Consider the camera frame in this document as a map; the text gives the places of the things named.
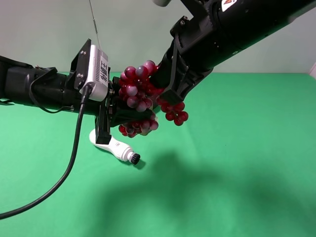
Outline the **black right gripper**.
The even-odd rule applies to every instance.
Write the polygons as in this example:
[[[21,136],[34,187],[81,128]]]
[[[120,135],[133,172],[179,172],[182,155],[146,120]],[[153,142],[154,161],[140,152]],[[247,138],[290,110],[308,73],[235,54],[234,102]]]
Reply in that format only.
[[[170,105],[177,105],[212,71],[213,68],[193,68],[182,58],[175,42],[172,42],[150,82],[156,88],[163,89],[162,100]]]

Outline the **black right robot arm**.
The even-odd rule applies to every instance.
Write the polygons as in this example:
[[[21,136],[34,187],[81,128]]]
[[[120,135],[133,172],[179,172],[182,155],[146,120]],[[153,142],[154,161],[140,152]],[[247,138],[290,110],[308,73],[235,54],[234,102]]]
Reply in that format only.
[[[313,0],[185,0],[192,18],[171,28],[172,42],[151,83],[171,105],[216,67],[313,9]]]

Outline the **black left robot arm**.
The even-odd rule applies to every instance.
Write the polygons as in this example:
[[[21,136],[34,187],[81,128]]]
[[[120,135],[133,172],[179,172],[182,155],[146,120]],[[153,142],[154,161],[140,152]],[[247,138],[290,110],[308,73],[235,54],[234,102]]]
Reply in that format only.
[[[0,103],[36,106],[55,114],[61,111],[79,112],[80,89],[86,82],[88,57],[78,54],[71,63],[68,76],[55,67],[41,68],[0,58]],[[119,98],[119,80],[114,78],[102,101],[89,99],[84,113],[95,117],[96,142],[108,144],[110,129],[120,124],[152,118],[153,111],[138,112]]]

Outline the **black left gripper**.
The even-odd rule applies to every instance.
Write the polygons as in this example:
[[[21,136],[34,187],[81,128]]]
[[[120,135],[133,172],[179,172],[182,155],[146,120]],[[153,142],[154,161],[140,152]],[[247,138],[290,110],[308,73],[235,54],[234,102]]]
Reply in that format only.
[[[128,110],[126,103],[119,96],[119,77],[109,81],[108,95],[100,103],[99,112],[95,118],[96,144],[108,145],[111,140],[110,128],[120,124],[150,119],[153,111],[146,109],[138,112]]]

